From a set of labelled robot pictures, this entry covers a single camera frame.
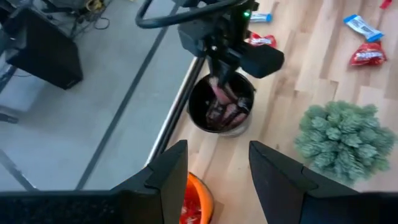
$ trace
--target artificial plant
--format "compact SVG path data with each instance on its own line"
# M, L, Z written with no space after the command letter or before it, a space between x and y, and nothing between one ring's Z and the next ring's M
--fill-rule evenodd
M388 170L388 155L396 135L381 128L374 105L356 106L344 101L309 107L300 122L295 148L310 168L342 184L368 179Z

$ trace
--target orange bowl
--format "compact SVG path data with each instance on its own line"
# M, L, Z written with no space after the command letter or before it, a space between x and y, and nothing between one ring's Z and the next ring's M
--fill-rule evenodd
M192 173L188 174L187 188L185 190L185 198L195 197L193 201L199 203L200 206L200 224L209 224L214 210L213 196L206 185Z

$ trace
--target black equipment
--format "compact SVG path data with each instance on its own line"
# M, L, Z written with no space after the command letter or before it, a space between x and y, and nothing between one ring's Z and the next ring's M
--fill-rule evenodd
M64 90L82 81L76 44L38 13L28 7L18 9L4 30L14 39L7 63Z
M282 52L268 46L253 47L245 43L254 0L203 0L207 5L197 7L200 0L174 0L190 11L176 15L143 19L152 0L146 0L136 17L139 27L150 29L180 24L178 32L183 48L196 57L206 57L211 75L224 85L236 69L264 78L278 71L284 62Z
M0 223L176 224L187 170L179 141L111 190L0 193Z
M254 186L269 224L397 223L397 193L358 193L257 141L250 142Z

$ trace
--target wooden floor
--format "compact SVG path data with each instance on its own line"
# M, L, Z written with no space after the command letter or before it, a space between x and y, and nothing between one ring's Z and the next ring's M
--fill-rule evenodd
M261 12L273 10L271 24L252 24L250 30L273 34L285 53L284 68L262 80L249 77L257 88L253 122L234 139L196 128L184 114L173 144L188 139L189 169L203 179L216 199L212 223L266 223L251 180L248 142L258 140L302 161L293 149L303 112L312 104L345 100L374 103L384 126L398 133L398 1L386 11L380 0L259 0ZM382 30L389 61L378 68L349 68L348 62L364 38L343 24L359 14ZM205 66L202 75L208 73ZM355 185L356 190L398 191L398 152L392 169Z

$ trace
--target black speaker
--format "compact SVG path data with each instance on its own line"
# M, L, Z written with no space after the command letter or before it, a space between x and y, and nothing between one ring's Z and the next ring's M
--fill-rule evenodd
M64 90L82 81L76 44L40 14L25 8L10 18L6 30L14 39L7 63Z

